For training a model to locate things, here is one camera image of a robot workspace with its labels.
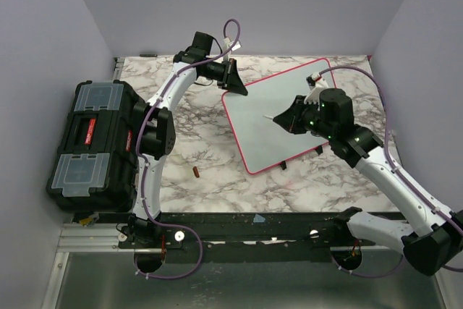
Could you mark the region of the dark red marker cap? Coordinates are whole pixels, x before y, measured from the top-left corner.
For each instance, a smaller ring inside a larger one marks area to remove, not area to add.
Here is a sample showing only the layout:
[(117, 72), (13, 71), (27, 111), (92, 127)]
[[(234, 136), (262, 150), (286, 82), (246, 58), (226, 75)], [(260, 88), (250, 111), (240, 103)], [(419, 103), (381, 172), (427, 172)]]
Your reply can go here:
[(199, 174), (199, 170), (196, 166), (193, 167), (193, 173), (195, 175), (196, 178), (200, 178), (200, 174)]

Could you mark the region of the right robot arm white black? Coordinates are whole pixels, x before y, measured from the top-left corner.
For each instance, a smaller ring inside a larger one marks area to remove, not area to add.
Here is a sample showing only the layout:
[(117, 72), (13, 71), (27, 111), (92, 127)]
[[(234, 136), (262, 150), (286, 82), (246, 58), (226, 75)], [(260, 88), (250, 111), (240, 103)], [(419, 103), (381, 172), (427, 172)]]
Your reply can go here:
[(401, 223), (348, 208), (334, 220), (333, 236), (339, 244), (368, 240), (388, 247), (426, 276), (434, 275), (462, 251), (462, 213), (426, 192), (415, 192), (416, 181), (386, 156), (378, 136), (355, 123), (352, 99), (342, 89), (323, 90), (316, 103), (296, 96), (272, 120), (289, 133), (310, 132), (326, 139), (334, 154), (375, 184), (405, 218)]

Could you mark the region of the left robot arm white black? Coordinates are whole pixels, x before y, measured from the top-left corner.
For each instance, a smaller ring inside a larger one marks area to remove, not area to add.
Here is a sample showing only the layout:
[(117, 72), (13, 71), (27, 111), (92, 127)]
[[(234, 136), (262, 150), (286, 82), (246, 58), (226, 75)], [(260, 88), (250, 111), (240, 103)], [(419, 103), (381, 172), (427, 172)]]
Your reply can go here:
[(242, 96), (248, 94), (239, 77), (237, 62), (230, 57), (239, 45), (239, 39), (239, 33), (234, 40), (225, 35), (222, 52), (212, 57), (214, 37), (196, 32), (192, 44), (174, 55), (169, 76), (143, 109), (135, 143), (139, 166), (137, 198), (128, 220), (128, 233), (144, 247), (155, 246), (163, 229), (188, 231), (197, 236), (189, 227), (158, 220), (163, 168), (176, 140), (174, 111), (199, 77), (216, 81), (217, 86), (225, 91)]

